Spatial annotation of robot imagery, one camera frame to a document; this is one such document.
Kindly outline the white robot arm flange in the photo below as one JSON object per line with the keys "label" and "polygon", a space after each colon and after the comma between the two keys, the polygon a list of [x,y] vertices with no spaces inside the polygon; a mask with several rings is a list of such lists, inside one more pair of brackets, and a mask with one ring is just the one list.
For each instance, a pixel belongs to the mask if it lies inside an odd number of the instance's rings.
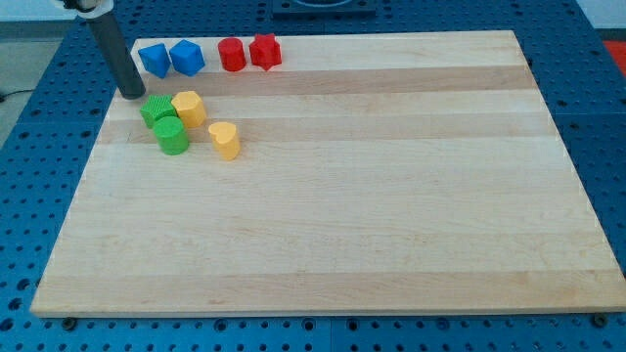
{"label": "white robot arm flange", "polygon": [[73,11],[86,20],[109,13],[114,6],[113,0],[53,0],[53,3],[58,8]]}

